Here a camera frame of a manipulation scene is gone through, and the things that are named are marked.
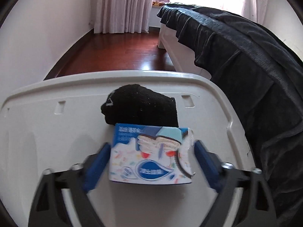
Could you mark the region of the blue white tissue box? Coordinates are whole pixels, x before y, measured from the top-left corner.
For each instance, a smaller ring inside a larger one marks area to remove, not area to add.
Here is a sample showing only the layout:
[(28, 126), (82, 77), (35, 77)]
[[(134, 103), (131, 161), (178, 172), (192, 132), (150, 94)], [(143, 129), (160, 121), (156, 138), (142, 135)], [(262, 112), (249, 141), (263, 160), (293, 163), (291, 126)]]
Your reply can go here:
[(190, 184), (194, 174), (189, 151), (193, 144), (189, 128), (116, 124), (109, 180), (144, 185)]

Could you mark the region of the black sock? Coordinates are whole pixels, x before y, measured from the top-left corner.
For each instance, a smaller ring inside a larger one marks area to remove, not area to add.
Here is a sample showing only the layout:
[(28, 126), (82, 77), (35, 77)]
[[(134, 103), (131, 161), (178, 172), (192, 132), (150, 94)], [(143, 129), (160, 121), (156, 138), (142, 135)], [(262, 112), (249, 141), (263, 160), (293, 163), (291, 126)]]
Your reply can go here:
[(139, 84), (112, 91), (101, 112), (107, 124), (179, 127), (176, 101)]

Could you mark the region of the white plastic storage box lid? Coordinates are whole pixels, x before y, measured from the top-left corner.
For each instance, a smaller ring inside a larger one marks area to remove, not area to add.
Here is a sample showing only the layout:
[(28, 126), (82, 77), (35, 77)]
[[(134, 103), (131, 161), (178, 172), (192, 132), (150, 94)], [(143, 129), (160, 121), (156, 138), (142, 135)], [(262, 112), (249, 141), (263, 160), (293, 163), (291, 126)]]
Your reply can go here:
[[(194, 74), (106, 71), (39, 82), (12, 93), (1, 108), (1, 200), (18, 226), (27, 226), (35, 190), (45, 169), (68, 170), (112, 142), (101, 105), (110, 92), (139, 84), (176, 100), (178, 122), (194, 138), (236, 168), (254, 160), (243, 127), (224, 93)], [(142, 186), (115, 183), (104, 172), (89, 199), (106, 226), (199, 226), (216, 193), (197, 160), (191, 184)]]

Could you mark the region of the white bed frame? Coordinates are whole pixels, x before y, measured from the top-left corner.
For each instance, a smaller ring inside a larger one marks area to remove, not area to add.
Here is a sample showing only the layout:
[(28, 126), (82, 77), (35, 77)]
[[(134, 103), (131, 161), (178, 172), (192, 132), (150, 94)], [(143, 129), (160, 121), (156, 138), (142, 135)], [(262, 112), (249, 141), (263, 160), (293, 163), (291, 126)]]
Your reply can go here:
[(164, 24), (160, 27), (157, 46), (160, 49), (166, 50), (177, 72), (192, 73), (208, 80), (211, 79), (211, 75), (206, 70), (194, 64), (194, 51), (179, 43), (176, 31)]

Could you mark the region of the pink right curtain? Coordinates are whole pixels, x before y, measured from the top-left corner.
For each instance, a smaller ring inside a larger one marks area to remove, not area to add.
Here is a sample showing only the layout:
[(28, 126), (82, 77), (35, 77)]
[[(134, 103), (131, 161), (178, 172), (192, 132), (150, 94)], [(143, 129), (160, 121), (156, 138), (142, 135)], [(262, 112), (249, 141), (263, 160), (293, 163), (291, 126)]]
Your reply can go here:
[(266, 16), (268, 0), (244, 0), (242, 16), (263, 24)]

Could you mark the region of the pink white left curtain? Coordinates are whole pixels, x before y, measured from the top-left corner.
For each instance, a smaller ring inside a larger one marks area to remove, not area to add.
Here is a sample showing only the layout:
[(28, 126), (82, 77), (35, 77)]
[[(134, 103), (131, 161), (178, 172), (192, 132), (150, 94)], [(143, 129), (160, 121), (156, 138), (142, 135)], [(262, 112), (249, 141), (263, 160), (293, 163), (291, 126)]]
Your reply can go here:
[(91, 0), (94, 33), (148, 33), (152, 0)]

